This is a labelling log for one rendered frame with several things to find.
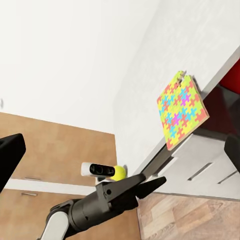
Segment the jigsaw puzzle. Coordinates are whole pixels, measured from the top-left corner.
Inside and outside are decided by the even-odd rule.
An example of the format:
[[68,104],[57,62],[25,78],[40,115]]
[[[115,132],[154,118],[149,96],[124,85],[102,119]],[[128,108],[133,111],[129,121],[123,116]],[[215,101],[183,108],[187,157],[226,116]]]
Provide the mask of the jigsaw puzzle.
[[192,76],[178,71],[157,99],[158,111],[169,151],[188,137],[210,116]]

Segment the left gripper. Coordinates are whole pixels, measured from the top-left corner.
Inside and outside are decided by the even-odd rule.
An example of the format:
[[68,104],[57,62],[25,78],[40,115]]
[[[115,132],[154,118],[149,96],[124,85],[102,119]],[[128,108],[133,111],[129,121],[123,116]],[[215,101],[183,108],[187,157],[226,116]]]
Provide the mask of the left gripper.
[[102,224],[124,211],[137,208],[137,198],[144,199],[167,181],[165,176],[142,183],[145,180],[145,174],[140,173],[116,182],[96,184],[96,191],[83,200],[84,215],[92,225]]

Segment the tennis ball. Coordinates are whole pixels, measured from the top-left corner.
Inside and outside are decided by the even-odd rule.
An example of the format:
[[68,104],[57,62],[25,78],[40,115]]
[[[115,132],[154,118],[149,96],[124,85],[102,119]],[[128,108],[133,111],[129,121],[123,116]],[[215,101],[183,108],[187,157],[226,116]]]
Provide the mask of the tennis ball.
[[120,180],[126,179],[125,168],[117,165],[117,166],[114,167],[114,169],[115,169],[115,175],[110,177],[111,180],[120,181]]

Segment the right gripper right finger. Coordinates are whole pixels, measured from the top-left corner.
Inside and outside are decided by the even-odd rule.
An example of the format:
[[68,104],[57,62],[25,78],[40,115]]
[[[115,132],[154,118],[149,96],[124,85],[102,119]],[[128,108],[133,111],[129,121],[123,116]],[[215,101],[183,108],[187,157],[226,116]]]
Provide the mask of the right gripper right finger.
[[224,151],[232,161],[235,168],[240,173],[240,135],[235,133],[229,133],[227,135]]

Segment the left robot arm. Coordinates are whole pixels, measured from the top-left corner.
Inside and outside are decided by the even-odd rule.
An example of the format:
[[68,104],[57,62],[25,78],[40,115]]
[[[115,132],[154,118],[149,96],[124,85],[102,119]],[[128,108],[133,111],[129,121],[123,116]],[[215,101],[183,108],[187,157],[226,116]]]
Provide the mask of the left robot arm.
[[110,179],[115,171],[112,166],[83,162],[80,174],[95,177],[96,191],[85,198],[70,199],[53,206],[46,217],[44,232],[37,240],[66,240],[87,231],[124,211],[137,208],[137,198],[144,199],[167,181],[162,176],[142,183],[146,180],[144,173],[116,181]]

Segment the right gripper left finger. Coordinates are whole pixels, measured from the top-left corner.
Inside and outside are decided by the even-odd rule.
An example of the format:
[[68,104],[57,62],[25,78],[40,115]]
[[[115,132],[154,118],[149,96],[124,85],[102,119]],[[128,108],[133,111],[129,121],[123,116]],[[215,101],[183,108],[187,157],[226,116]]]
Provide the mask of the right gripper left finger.
[[0,193],[26,152],[21,133],[0,139]]

